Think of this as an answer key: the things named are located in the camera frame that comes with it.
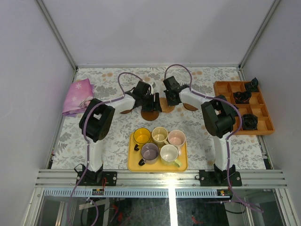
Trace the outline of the woven rattan coaster back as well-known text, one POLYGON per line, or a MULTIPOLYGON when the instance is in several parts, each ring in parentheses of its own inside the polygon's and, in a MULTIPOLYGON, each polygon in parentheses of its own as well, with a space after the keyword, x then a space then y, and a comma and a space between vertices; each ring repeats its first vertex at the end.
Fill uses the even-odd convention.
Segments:
POLYGON ((161 97, 159 101, 163 113, 171 113, 175 109, 175 106, 168 105, 166 98, 161 97))

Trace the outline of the brown wooden coaster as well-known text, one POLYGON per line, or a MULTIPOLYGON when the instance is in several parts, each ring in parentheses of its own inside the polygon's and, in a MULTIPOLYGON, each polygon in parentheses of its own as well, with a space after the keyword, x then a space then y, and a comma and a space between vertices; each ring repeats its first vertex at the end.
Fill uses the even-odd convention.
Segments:
POLYGON ((159 112, 158 111, 153 111, 153 112, 141 111, 141 116, 146 121, 154 121, 159 117, 159 112))
POLYGON ((184 106, 185 109, 187 109, 189 111, 197 111, 198 110, 198 108, 196 108, 196 107, 194 107, 190 104, 183 103, 183 106, 184 106))
POLYGON ((128 113, 131 113, 132 110, 133 110, 133 109, 125 110, 125 111, 120 112, 120 114, 128 114, 128 113))

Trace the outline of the pink ceramic mug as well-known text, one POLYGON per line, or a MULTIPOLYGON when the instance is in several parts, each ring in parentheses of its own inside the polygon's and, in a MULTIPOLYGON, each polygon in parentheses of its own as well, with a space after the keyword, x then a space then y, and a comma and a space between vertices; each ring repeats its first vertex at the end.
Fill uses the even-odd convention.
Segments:
POLYGON ((186 142, 185 134, 180 130, 173 130, 169 132, 167 139, 171 145, 177 148, 178 155, 181 156, 182 148, 186 142))

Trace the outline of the white mug green handle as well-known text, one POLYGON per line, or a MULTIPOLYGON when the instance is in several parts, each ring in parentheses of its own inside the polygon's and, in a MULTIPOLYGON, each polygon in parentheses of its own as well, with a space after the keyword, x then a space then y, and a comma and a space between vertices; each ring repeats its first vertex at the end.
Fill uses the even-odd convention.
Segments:
POLYGON ((181 167, 182 163, 177 159, 178 150, 173 145, 164 145, 160 150, 160 158, 163 165, 181 167))

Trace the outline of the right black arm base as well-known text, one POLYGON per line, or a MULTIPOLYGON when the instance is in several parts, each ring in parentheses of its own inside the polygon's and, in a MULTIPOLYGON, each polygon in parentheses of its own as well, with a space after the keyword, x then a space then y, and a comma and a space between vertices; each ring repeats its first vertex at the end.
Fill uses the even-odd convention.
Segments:
POLYGON ((200 182, 201 186, 205 187, 229 186, 228 178, 231 186, 242 186, 240 173, 236 171, 234 164, 229 169, 229 177, 227 176, 226 169, 220 170, 215 164, 214 170, 199 170, 198 175, 194 177, 195 180, 200 182))

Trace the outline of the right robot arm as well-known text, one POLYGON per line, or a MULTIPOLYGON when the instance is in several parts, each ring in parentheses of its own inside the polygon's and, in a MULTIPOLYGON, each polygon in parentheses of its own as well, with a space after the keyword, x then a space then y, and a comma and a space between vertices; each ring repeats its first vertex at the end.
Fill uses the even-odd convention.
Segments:
POLYGON ((233 111, 237 112, 238 109, 224 96, 210 97, 198 93, 189 85, 178 83, 173 76, 165 78, 163 83, 169 106, 184 103, 201 109, 205 128, 214 138, 214 179, 218 185, 226 185, 231 181, 231 174, 227 170, 234 173, 236 169, 231 162, 229 136, 233 133, 233 125, 236 123, 233 111))

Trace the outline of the cream ceramic mug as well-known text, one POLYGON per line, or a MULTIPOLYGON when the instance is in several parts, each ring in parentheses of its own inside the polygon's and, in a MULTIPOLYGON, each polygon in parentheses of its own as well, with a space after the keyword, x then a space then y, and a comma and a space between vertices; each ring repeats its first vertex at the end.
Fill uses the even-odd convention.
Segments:
POLYGON ((153 141, 157 145, 168 145, 168 131, 163 127, 156 127, 151 133, 153 141))

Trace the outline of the yellow glass mug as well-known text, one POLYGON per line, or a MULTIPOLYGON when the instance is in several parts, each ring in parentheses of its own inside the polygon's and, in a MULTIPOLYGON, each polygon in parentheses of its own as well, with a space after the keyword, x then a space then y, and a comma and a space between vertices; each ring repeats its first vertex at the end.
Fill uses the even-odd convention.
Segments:
POLYGON ((151 132, 146 128, 138 128, 134 132, 134 150, 139 151, 141 147, 151 140, 151 132))

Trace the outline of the purple ceramic mug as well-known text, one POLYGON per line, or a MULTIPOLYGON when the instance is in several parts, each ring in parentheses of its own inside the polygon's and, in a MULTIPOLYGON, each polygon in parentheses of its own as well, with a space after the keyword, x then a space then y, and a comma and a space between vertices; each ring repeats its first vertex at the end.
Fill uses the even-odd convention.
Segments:
POLYGON ((139 166, 155 164, 159 157, 159 147, 154 143, 144 144, 141 148, 141 157, 138 162, 139 166))

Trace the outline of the yellow plastic tray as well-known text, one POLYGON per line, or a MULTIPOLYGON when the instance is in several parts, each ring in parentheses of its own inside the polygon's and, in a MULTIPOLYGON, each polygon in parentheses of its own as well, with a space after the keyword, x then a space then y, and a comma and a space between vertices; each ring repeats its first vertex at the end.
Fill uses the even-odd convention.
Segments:
POLYGON ((135 151, 135 141, 134 133, 132 132, 129 138, 128 146, 128 158, 127 158, 127 167, 131 172, 184 172, 188 168, 188 158, 187 158, 187 143, 184 144, 181 150, 181 155, 177 157, 177 160, 181 163, 181 166, 178 167, 176 164, 164 165, 161 161, 161 157, 158 157, 158 160, 154 164, 144 164, 140 166, 138 163, 141 160, 142 156, 140 151, 135 151))

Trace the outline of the purple snowflake cloth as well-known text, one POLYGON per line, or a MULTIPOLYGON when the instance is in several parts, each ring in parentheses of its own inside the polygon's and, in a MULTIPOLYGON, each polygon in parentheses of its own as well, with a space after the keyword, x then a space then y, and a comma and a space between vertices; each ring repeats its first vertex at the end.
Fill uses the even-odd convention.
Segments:
POLYGON ((62 114, 67 116, 85 112, 94 98, 93 88, 89 79, 72 83, 64 101, 62 114))

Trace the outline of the black bundle middle compartment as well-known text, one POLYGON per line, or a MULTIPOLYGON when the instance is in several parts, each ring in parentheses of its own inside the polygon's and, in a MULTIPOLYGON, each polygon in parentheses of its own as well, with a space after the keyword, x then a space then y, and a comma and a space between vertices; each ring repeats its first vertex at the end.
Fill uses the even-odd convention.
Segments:
POLYGON ((233 97, 236 104, 249 104, 251 96, 252 93, 249 91, 233 93, 233 97))

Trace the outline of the black bundle top compartment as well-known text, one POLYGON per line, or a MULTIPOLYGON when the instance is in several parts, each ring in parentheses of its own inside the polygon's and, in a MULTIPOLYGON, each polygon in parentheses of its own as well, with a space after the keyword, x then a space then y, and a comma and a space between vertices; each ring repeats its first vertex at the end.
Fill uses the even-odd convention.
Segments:
POLYGON ((253 78, 251 81, 245 83, 245 89, 248 92, 259 92, 259 81, 257 78, 253 78))

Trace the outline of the black bundle lower compartment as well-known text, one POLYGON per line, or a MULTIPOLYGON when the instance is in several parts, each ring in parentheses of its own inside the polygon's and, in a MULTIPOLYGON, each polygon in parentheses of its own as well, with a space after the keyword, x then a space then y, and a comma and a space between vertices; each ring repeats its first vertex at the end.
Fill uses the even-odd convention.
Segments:
POLYGON ((243 130, 257 130, 258 117, 253 114, 244 114, 242 116, 243 130))

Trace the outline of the aluminium front rail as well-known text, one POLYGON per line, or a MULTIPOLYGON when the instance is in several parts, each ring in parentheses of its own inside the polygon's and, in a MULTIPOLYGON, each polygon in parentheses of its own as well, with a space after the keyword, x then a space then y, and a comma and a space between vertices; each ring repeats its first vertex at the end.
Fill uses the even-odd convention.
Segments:
MULTIPOLYGON (((287 188, 287 181, 281 170, 239 169, 236 181, 241 181, 239 189, 276 189, 287 188)), ((35 187, 66 187, 76 184, 77 173, 72 169, 41 169, 35 187)), ((207 177, 200 176, 198 170, 180 173, 143 173, 117 170, 117 188, 176 188, 200 187, 207 177)))

